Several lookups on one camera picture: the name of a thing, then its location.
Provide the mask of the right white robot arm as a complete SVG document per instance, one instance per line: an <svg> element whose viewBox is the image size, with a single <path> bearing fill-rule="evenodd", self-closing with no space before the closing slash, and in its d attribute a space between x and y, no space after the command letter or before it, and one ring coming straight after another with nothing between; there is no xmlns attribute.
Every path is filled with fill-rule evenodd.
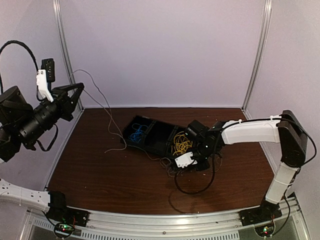
<svg viewBox="0 0 320 240"><path fill-rule="evenodd" d="M290 110L268 118L218 121L207 127L197 120L185 129L195 146L175 158L179 168L200 165L226 146L238 143L276 143L281 147L281 160L273 180L256 210L259 220L268 220L279 207L286 190L294 182L306 159L310 135Z"/></svg>

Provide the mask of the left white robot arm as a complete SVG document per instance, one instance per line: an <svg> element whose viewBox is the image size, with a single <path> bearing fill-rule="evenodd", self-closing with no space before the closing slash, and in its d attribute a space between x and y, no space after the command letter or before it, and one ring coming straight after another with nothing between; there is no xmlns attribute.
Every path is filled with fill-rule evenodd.
<svg viewBox="0 0 320 240"><path fill-rule="evenodd" d="M0 96L0 161L8 162L21 146L35 151L39 138L54 127L59 119L70 122L84 90L83 83L55 87L53 100L44 100L36 108L28 104L17 86ZM72 218L66 197L59 191L35 191L0 180L0 198L49 212L61 222Z"/></svg>

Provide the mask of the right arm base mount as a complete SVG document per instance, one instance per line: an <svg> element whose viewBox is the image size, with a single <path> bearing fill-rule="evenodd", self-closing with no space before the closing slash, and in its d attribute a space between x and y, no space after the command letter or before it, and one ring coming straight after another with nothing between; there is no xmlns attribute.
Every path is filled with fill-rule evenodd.
<svg viewBox="0 0 320 240"><path fill-rule="evenodd" d="M255 233L261 238L268 238L276 231L274 220L282 216L280 210L270 212L261 210L259 207L244 209L239 212L240 221L243 227L253 226Z"/></svg>

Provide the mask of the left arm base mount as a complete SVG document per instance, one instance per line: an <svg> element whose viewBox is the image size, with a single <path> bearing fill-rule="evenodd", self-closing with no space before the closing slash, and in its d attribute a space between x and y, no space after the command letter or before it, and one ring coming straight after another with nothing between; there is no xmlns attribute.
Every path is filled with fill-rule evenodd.
<svg viewBox="0 0 320 240"><path fill-rule="evenodd" d="M64 210L50 209L42 212L48 222L53 226L53 233L58 239L67 239L72 234L80 232L77 227L86 227L89 219L89 212L67 207Z"/></svg>

